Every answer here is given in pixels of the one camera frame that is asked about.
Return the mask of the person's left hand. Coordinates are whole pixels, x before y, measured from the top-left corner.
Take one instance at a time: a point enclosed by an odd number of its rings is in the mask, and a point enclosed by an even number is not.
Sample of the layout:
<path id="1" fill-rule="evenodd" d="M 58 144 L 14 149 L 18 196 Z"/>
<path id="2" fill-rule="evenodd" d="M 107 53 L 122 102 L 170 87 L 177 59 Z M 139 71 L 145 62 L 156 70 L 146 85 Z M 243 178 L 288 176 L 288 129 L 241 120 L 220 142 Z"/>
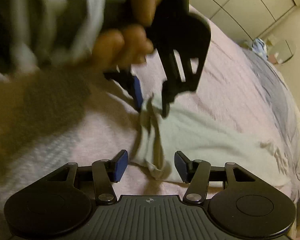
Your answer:
<path id="1" fill-rule="evenodd" d="M 153 52 L 153 44 L 147 38 L 145 28 L 153 22 L 161 0 L 129 1 L 134 23 L 100 33 L 90 57 L 93 67 L 102 71 L 116 67 L 128 68 L 132 64 L 146 62 L 146 56 Z"/>

